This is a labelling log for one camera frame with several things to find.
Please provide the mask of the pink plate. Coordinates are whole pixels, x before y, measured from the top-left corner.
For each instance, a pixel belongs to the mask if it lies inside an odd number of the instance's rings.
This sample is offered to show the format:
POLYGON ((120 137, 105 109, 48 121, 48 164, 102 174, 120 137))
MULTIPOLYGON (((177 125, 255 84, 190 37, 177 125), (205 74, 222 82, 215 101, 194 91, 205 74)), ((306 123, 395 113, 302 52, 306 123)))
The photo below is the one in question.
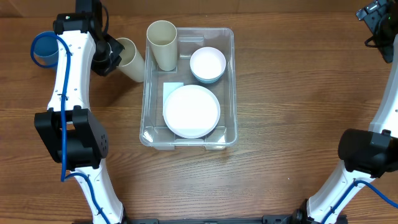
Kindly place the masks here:
POLYGON ((174 134, 196 139, 215 129, 221 117, 221 106, 209 89, 200 85, 185 85, 167 97, 162 115, 174 134))

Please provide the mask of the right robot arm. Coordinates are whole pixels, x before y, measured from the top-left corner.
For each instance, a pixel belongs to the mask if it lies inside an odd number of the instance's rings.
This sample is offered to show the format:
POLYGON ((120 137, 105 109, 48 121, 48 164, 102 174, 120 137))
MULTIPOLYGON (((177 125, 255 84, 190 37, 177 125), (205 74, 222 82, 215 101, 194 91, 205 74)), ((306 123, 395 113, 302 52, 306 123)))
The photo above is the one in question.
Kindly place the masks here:
POLYGON ((380 107, 368 130, 347 129, 338 145, 337 167, 311 196, 304 213, 307 221, 336 223, 339 214, 363 188, 369 187, 393 207, 372 181, 397 170, 397 13, 382 17, 378 36, 393 47, 392 67, 380 107))

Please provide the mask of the pink small bowl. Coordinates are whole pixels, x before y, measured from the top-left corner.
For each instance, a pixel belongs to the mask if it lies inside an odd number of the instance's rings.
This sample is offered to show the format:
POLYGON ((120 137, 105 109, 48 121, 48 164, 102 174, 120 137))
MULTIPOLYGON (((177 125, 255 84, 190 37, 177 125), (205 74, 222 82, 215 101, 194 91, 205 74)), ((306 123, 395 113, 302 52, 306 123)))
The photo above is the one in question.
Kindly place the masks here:
POLYGON ((224 54, 214 47, 202 47, 190 58, 190 70, 203 78, 215 78, 222 75, 226 68, 224 54))

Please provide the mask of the beige cup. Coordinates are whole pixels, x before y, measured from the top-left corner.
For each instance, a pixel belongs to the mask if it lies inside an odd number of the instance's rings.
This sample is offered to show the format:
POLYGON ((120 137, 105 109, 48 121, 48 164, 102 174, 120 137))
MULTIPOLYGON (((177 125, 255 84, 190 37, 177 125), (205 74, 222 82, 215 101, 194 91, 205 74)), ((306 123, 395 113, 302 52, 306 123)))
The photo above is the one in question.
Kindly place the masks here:
POLYGON ((118 69, 135 82, 143 82, 145 62, 135 43, 132 40, 124 37, 118 38, 116 40, 124 47, 119 54, 121 61, 118 65, 118 69))
POLYGON ((177 28, 169 21, 155 21, 146 35, 160 69, 173 70, 177 66, 177 28))

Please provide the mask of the light blue small bowl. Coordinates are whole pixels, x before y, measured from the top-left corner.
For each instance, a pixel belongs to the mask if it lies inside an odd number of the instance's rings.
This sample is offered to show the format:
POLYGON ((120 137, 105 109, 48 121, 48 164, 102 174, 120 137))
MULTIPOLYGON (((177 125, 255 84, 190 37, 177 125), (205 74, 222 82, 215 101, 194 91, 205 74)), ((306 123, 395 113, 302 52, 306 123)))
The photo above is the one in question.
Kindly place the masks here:
POLYGON ((199 76, 197 76, 197 75, 193 75, 199 82, 201 82, 201 83, 204 83, 204 84, 211 84, 211 83, 215 83, 215 82, 217 82, 221 77, 222 77, 222 75, 219 75, 219 76, 217 76, 217 77, 215 77, 215 78, 203 78, 203 77, 199 77, 199 76))

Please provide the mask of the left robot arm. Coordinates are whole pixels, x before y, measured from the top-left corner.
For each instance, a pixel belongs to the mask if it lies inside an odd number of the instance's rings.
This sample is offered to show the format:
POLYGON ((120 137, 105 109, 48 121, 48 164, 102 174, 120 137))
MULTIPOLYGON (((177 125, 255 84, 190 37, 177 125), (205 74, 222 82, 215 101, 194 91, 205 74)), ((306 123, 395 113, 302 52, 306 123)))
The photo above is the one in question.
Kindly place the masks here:
POLYGON ((90 110, 90 73, 106 76, 121 62, 124 47, 106 33, 100 12, 59 14, 49 34, 58 44, 55 86, 47 110, 34 126, 56 163, 62 182, 74 178, 93 223, 128 223, 107 168, 108 135, 90 110))

